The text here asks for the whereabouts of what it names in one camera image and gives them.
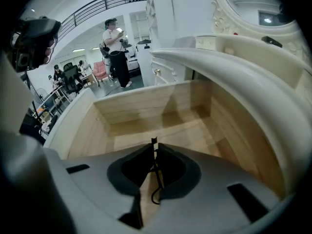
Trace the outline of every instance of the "ornate white mirror frame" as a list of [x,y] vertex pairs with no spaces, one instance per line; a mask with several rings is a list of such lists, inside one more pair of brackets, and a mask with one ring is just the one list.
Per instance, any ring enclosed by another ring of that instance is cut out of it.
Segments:
[[269,36],[283,45],[290,53],[296,55],[312,66],[311,53],[301,29],[294,20],[282,26],[262,26],[245,21],[231,8],[228,0],[213,0],[215,11],[213,15],[212,32],[234,34],[259,39]]

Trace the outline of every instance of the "black railing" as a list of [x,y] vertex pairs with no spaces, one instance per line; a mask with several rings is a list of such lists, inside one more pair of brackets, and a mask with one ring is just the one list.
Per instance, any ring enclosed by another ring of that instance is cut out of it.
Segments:
[[79,24],[95,16],[98,13],[101,13],[105,10],[114,8],[119,5],[137,1],[144,0],[93,0],[92,2],[75,11],[62,22],[62,30],[58,36],[58,40],[60,41],[65,35],[67,35]]

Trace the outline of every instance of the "white shirt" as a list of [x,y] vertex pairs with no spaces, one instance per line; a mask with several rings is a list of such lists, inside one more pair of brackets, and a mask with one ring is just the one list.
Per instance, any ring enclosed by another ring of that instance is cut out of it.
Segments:
[[91,67],[90,64],[87,63],[87,61],[83,61],[83,64],[81,65],[81,68],[83,68],[84,70],[87,70],[88,67]]
[[[103,40],[106,41],[107,39],[115,38],[115,37],[117,37],[118,34],[119,34],[119,31],[117,29],[105,30],[103,33]],[[117,39],[116,41],[114,41],[112,44],[107,45],[107,47],[110,48],[109,54],[112,53],[113,51],[124,51],[124,49],[121,45],[121,42],[119,40],[120,40],[120,38]]]

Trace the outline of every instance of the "cabinet door handle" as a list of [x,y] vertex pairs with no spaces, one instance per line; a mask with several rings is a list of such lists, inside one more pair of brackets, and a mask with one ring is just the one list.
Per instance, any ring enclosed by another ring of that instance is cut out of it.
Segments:
[[160,69],[155,69],[155,68],[154,68],[153,71],[154,71],[154,74],[155,74],[155,75],[157,75],[157,73],[160,73]]

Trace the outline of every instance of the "black pants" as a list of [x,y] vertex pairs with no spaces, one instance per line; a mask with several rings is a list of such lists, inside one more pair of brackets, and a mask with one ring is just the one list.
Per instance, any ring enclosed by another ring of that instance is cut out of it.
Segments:
[[127,59],[124,52],[113,51],[109,55],[111,59],[112,66],[116,70],[116,76],[121,87],[125,87],[127,83],[130,81],[130,75],[127,65]]

